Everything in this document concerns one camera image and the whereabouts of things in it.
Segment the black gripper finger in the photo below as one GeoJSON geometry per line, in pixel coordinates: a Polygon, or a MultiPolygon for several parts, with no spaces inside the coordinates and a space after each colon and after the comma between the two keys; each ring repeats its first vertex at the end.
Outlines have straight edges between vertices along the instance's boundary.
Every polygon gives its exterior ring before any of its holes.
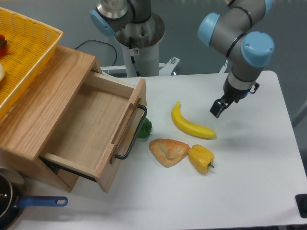
{"type": "Polygon", "coordinates": [[[224,110],[226,110],[232,103],[234,102],[234,100],[232,99],[221,99],[219,101],[219,105],[220,105],[220,109],[219,109],[219,115],[221,115],[223,113],[224,110]]]}
{"type": "Polygon", "coordinates": [[[212,107],[210,108],[210,112],[216,117],[219,118],[220,114],[223,112],[224,104],[220,99],[214,101],[212,107]]]}

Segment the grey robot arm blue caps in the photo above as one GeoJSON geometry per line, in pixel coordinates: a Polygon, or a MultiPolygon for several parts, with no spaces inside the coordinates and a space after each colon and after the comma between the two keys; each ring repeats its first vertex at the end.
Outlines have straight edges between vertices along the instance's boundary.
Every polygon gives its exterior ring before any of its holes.
{"type": "MultiPolygon", "coordinates": [[[[231,0],[224,15],[208,14],[200,23],[198,38],[233,63],[221,98],[210,111],[215,117],[257,88],[257,78],[274,52],[274,41],[251,28],[272,8],[270,0],[231,0]]],[[[148,0],[101,0],[90,11],[96,28],[122,46],[129,77],[156,76],[158,45],[165,35],[163,20],[148,0]]]]}

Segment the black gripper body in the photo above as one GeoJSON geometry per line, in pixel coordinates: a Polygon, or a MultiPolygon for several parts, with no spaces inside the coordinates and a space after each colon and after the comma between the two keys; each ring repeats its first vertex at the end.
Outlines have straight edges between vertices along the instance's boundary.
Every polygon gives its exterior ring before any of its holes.
{"type": "Polygon", "coordinates": [[[229,83],[229,80],[226,79],[223,85],[224,95],[221,97],[221,100],[225,104],[231,104],[233,101],[238,103],[239,100],[245,98],[249,93],[254,94],[259,86],[260,85],[258,83],[254,83],[252,87],[246,90],[240,90],[232,86],[229,83]]]}

